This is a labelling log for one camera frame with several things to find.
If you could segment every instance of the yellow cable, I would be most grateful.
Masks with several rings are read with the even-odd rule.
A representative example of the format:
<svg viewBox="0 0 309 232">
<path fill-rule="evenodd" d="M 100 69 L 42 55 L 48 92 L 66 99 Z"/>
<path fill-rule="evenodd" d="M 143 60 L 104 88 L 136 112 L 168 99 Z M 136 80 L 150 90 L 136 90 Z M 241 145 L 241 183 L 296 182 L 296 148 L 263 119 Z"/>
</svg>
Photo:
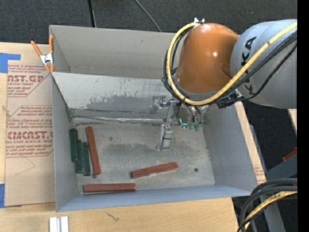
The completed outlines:
<svg viewBox="0 0 309 232">
<path fill-rule="evenodd" d="M 291 31 L 292 29 L 297 27 L 297 22 L 293 23 L 292 25 L 288 26 L 287 28 L 285 28 L 284 30 L 282 30 L 281 32 L 279 32 L 278 34 L 276 34 L 274 37 L 272 37 L 266 44 L 264 44 L 253 56 L 252 58 L 237 72 L 237 74 L 222 88 L 220 89 L 216 94 L 214 94 L 213 96 L 211 96 L 210 98 L 207 98 L 205 100 L 202 101 L 193 101 L 190 100 L 188 98 L 186 98 L 175 86 L 172 76 L 171 76 L 171 71 L 170 71 L 170 55 L 172 52 L 172 49 L 175 45 L 176 40 L 178 39 L 178 37 L 188 28 L 191 27 L 195 27 L 200 25 L 200 23 L 190 23 L 187 24 L 186 26 L 184 26 L 183 28 L 181 28 L 176 35 L 174 36 L 174 38 L 172 39 L 172 42 L 169 46 L 168 49 L 168 54 L 167 54 L 167 62 L 166 62 L 166 73 L 168 76 L 168 81 L 169 81 L 169 85 L 171 86 L 172 90 L 174 91 L 174 93 L 184 102 L 186 102 L 189 105 L 193 105 L 193 106 L 202 106 L 202 105 L 206 105 L 214 100 L 216 100 L 217 98 L 219 98 L 221 95 L 223 95 L 244 73 L 245 71 L 256 61 L 256 59 L 274 42 L 276 42 L 280 37 L 282 37 L 284 34 L 288 33 L 289 31 Z"/>
<path fill-rule="evenodd" d="M 246 220 L 250 219 L 251 217 L 253 217 L 256 213 L 260 212 L 262 209 L 264 209 L 267 205 L 269 205 L 270 203 L 273 203 L 279 199 L 282 199 L 286 196 L 290 196 L 292 194 L 296 194 L 297 191 L 281 191 L 276 193 L 275 195 L 269 197 L 268 199 L 264 200 L 262 203 L 260 203 L 253 211 L 251 211 L 251 213 L 246 217 Z M 245 224 L 245 229 L 248 228 L 248 226 L 250 225 L 250 221 L 248 223 Z"/>
</svg>

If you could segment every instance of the green bar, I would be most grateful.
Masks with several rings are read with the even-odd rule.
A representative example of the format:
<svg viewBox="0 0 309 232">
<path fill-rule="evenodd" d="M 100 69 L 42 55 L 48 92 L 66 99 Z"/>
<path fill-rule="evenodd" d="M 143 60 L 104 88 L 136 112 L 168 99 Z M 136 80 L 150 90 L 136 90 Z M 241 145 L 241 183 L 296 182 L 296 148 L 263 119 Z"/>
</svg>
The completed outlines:
<svg viewBox="0 0 309 232">
<path fill-rule="evenodd" d="M 71 161 L 77 162 L 77 129 L 70 129 L 70 152 L 71 152 Z"/>
<path fill-rule="evenodd" d="M 88 142 L 83 143 L 83 158 L 84 158 L 84 176 L 90 176 L 90 157 Z"/>
<path fill-rule="evenodd" d="M 77 140 L 77 162 L 76 162 L 76 172 L 84 172 L 84 163 L 83 163 L 83 145 L 80 139 Z"/>
</svg>

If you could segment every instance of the blue tape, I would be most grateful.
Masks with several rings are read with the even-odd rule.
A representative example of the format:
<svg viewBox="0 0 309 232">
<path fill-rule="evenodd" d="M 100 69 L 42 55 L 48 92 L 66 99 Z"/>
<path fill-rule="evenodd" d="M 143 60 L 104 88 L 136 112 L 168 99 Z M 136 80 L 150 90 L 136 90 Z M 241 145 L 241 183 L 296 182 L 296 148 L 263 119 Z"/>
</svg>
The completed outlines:
<svg viewBox="0 0 309 232">
<path fill-rule="evenodd" d="M 20 54 L 0 53 L 0 73 L 7 73 L 9 60 L 20 60 L 20 56 Z"/>
<path fill-rule="evenodd" d="M 4 208 L 4 184 L 0 184 L 0 208 Z"/>
</svg>

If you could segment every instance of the red wooden block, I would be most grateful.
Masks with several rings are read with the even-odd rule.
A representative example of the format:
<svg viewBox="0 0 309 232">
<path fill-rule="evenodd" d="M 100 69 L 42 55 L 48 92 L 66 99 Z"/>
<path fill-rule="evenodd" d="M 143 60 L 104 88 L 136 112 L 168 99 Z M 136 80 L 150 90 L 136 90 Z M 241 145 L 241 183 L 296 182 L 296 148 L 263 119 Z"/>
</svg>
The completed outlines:
<svg viewBox="0 0 309 232">
<path fill-rule="evenodd" d="M 162 165 L 158 165 L 158 166 L 153 166 L 153 167 L 149 167 L 149 168 L 144 168 L 144 169 L 132 171 L 131 176 L 132 176 L 133 179 L 135 179 L 135 178 L 139 178 L 139 177 L 143 177 L 143 176 L 147 176 L 147 175 L 151 175 L 151 174 L 157 174 L 157 173 L 161 173 L 161 172 L 174 170 L 176 168 L 178 168 L 177 163 L 176 162 L 170 162 L 170 163 L 166 163 L 166 164 L 162 164 Z"/>
<path fill-rule="evenodd" d="M 87 140 L 89 144 L 90 157 L 92 161 L 93 174 L 92 177 L 96 177 L 101 173 L 100 162 L 98 159 L 98 151 L 96 146 L 95 137 L 91 126 L 86 127 Z"/>
<path fill-rule="evenodd" d="M 135 191 L 135 183 L 89 184 L 84 185 L 84 193 L 127 192 Z"/>
</svg>

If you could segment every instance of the robotic arm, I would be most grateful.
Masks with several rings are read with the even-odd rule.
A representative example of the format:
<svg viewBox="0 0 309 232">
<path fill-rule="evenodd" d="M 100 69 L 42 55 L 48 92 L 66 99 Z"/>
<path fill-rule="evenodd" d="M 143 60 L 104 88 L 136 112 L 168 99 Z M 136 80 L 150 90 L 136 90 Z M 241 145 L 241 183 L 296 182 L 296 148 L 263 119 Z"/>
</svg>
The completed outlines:
<svg viewBox="0 0 309 232">
<path fill-rule="evenodd" d="M 178 43 L 185 37 L 179 64 Z M 296 108 L 297 20 L 264 22 L 238 36 L 215 23 L 180 29 L 166 54 L 162 81 L 186 106 L 231 105 L 244 99 Z"/>
</svg>

